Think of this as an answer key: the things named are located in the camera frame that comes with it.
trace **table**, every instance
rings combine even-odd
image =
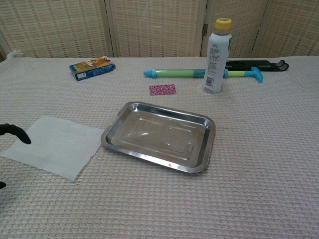
[[[206,171],[186,174],[100,147],[74,182],[0,157],[1,238],[319,238],[319,57],[285,57],[264,82],[229,78],[219,94],[200,79],[149,79],[150,68],[204,68],[205,58],[113,58],[111,73],[77,82],[83,59],[0,64],[0,122],[40,116],[106,128],[129,101],[212,118]],[[150,96],[149,85],[177,94]],[[0,137],[0,150],[16,138]]]

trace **black object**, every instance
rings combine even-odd
[[[4,188],[5,186],[6,186],[6,184],[5,184],[5,183],[0,182],[0,189],[1,189],[1,188]]]
[[[0,135],[4,135],[5,133],[13,134],[17,136],[23,143],[31,144],[31,140],[29,136],[26,134],[26,132],[22,128],[18,126],[15,126],[13,124],[8,124],[8,123],[0,124]],[[0,182],[0,189],[4,188],[5,186],[6,186],[5,183]]]
[[[250,71],[253,66],[260,71],[286,71],[289,67],[284,60],[278,63],[270,63],[265,60],[238,60],[227,61],[225,68],[229,71]]]

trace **pink fabric swatch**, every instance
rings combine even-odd
[[[176,94],[176,88],[174,84],[150,86],[151,96],[174,95],[174,94]]]

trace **wicker panel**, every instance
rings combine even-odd
[[[109,55],[100,3],[0,0],[0,31],[11,50],[29,57]]]
[[[110,0],[109,3],[108,17],[112,16],[118,56],[199,56],[201,40],[195,40],[201,17],[198,9],[206,1]]]
[[[203,41],[202,56],[206,56],[208,38],[215,28],[216,19],[227,17],[232,19],[230,57],[250,57],[266,3],[265,0],[208,0],[209,29]]]
[[[256,57],[319,55],[318,0],[276,0],[269,7]]]

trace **stainless steel tray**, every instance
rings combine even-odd
[[[208,117],[128,102],[103,132],[106,148],[188,173],[208,166],[215,123]]]

